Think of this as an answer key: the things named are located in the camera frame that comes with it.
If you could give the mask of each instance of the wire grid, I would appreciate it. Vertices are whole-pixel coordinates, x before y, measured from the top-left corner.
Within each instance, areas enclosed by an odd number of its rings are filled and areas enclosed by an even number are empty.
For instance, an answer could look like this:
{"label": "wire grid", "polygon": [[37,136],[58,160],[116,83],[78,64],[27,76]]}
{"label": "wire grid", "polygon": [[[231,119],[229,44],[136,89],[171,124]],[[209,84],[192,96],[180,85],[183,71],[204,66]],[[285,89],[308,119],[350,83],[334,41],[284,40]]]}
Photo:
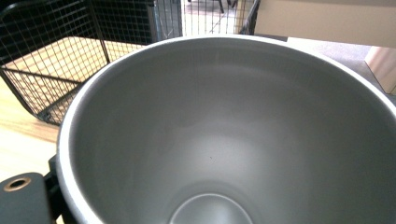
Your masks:
{"label": "wire grid", "polygon": [[253,35],[259,0],[35,0],[0,16],[0,72],[33,115],[60,124],[81,85],[153,42]]}

